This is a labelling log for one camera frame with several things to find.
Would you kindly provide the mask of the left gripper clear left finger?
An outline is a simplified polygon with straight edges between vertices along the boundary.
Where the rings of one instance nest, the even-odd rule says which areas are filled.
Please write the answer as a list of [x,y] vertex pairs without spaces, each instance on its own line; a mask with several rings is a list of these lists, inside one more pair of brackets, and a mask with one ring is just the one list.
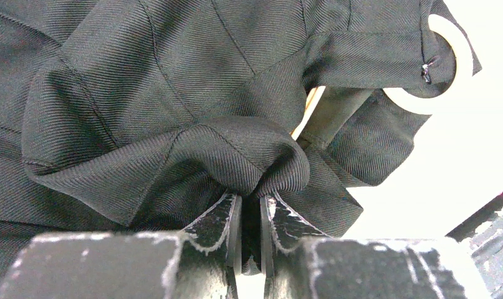
[[169,298],[237,298],[242,198],[226,192],[169,239]]

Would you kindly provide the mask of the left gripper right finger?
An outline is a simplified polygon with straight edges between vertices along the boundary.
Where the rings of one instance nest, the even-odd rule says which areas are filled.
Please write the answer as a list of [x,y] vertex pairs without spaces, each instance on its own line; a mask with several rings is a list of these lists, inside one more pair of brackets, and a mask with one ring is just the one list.
[[279,194],[260,198],[260,210],[264,298],[311,297],[305,244],[327,234],[310,224]]

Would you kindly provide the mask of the black pleated skirt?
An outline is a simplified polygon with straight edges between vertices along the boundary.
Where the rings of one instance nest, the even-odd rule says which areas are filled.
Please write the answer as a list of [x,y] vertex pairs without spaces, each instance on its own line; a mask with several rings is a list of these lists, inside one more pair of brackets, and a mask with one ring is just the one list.
[[231,189],[245,257],[276,190],[339,237],[456,62],[443,1],[0,1],[0,284],[54,231],[179,230]]

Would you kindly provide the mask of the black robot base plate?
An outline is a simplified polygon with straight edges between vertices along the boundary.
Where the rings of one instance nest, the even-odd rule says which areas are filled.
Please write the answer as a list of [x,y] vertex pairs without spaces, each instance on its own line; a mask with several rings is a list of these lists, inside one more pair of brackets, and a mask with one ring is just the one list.
[[485,206],[468,217],[464,222],[446,234],[446,237],[450,237],[458,242],[461,242],[467,237],[473,237],[474,235],[479,234],[477,228],[487,221],[493,221],[497,217],[496,212],[499,212],[502,208],[503,191],[494,199],[489,201]]

